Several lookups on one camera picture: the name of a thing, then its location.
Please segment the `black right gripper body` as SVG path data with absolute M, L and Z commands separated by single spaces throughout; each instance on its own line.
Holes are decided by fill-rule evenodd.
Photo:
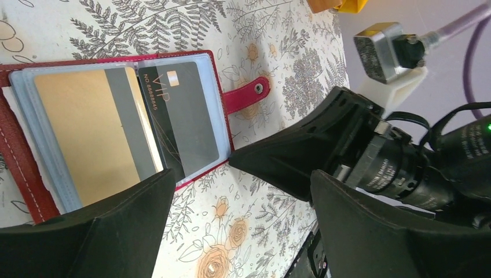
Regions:
M 418 144 L 378 115 L 334 119 L 334 176 L 351 188 L 435 213 L 442 221 L 490 228 L 490 117 Z

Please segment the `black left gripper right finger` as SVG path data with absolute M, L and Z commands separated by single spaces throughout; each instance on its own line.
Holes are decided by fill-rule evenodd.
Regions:
M 311 176 L 333 277 L 489 277 L 490 232 L 431 220 Z

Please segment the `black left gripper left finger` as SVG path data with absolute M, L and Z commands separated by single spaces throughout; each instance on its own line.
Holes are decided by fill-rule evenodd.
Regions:
M 175 191 L 163 170 L 36 225 L 1 229 L 2 277 L 151 277 Z

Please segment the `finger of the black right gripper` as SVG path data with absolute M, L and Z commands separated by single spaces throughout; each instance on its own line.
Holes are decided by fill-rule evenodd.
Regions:
M 229 164 L 309 202 L 312 171 L 334 175 L 342 165 L 354 167 L 383 111 L 368 98 L 335 86 L 296 124 L 233 151 Z

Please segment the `red leather card holder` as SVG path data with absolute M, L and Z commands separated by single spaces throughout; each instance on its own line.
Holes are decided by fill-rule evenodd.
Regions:
M 59 216 L 60 210 L 55 205 L 52 193 L 46 187 L 46 179 L 43 180 L 44 176 L 46 177 L 47 175 L 43 176 L 41 174 L 39 165 L 32 153 L 31 144 L 28 143 L 25 137 L 27 131 L 21 127 L 18 121 L 20 120 L 20 115 L 17 116 L 15 114 L 14 110 L 12 110 L 13 106 L 5 98 L 5 88 L 12 87 L 11 82 L 8 80 L 8 75 L 25 68 L 36 69 L 56 66 L 138 62 L 156 59 L 168 61 L 171 57 L 186 57 L 198 54 L 205 54 L 211 60 L 225 115 L 245 109 L 269 95 L 271 91 L 270 80 L 264 76 L 260 76 L 238 89 L 224 93 L 218 81 L 219 76 L 214 55 L 210 50 L 1 65 L 1 155 L 19 188 L 35 224 Z

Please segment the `black VIP credit card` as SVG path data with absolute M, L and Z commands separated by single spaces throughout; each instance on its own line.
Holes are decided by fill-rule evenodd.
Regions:
M 219 150 L 197 64 L 141 67 L 138 78 L 160 156 L 176 181 L 215 162 Z

